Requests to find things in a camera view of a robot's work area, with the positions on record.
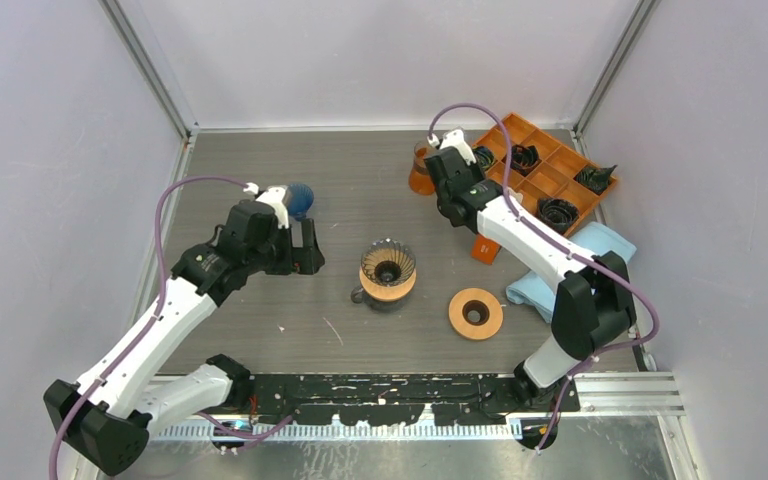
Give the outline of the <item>grey glass coffee server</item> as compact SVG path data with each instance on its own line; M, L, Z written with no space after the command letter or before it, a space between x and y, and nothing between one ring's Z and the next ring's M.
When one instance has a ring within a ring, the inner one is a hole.
M410 295L406 295L397 300L379 300L372 297L362 286L355 287L350 294L350 299L355 304L367 305L371 310L391 313L401 309L409 302Z

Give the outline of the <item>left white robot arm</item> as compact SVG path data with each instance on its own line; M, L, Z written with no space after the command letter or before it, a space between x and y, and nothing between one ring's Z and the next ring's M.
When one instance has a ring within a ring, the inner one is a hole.
M250 405L250 371L224 354L157 393L146 388L194 328L250 276L319 271L325 260L315 223L304 218L300 225L296 246L282 204L234 205L209 241L181 255L153 306L96 365L75 382L48 387L43 399L56 433L82 458L74 478L117 476L169 425L214 407L237 413Z

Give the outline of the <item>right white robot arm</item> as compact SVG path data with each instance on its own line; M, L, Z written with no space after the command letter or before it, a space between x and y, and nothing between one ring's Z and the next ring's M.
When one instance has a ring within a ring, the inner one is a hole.
M555 295L550 336L514 370L516 400L540 410L560 379L636 323L627 264L612 251L597 255L558 234L455 147L431 153L424 163L438 211L451 225L499 244Z

